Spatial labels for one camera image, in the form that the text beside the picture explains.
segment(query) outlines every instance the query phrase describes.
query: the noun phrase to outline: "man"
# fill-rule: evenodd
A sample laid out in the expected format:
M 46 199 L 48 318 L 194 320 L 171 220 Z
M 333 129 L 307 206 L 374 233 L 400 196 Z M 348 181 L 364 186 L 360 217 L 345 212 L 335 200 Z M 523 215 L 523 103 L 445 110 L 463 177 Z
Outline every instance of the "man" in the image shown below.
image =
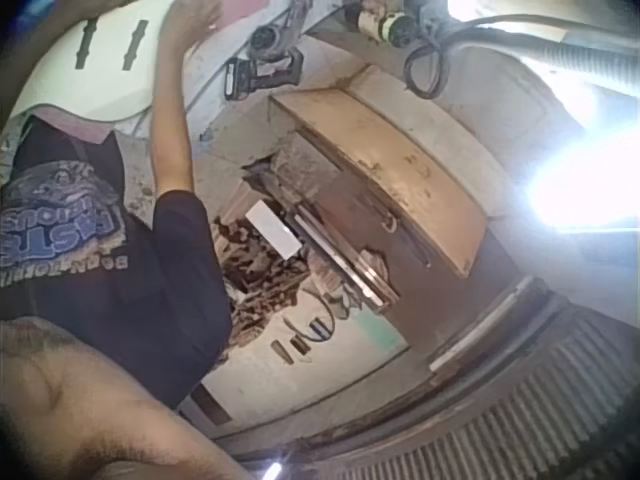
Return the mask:
M 5 48 L 0 126 L 50 46 L 123 3 L 57 0 Z M 219 18 L 219 0 L 176 0 L 162 28 L 151 229 L 124 209 L 113 134 L 94 145 L 35 117 L 24 127 L 0 195 L 0 453 L 39 478 L 245 478 L 160 403 L 190 393 L 231 328 L 182 97 L 184 54 Z

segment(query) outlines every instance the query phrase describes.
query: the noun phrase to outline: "vacuum hose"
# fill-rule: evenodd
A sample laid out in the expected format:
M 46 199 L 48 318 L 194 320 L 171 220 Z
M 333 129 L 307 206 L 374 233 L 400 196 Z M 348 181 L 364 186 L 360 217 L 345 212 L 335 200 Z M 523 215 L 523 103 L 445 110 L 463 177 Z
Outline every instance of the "vacuum hose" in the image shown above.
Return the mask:
M 475 25 L 449 34 L 440 42 L 431 38 L 425 40 L 426 45 L 409 55 L 404 71 L 407 87 L 420 98 L 433 99 L 442 93 L 451 69 L 449 54 L 467 47 L 530 58 L 558 70 L 575 72 L 595 85 L 640 97 L 640 50 L 637 49 L 630 50 L 633 54 L 616 53 Z M 432 54 L 438 55 L 438 68 L 429 89 L 423 90 L 413 79 L 413 64 Z

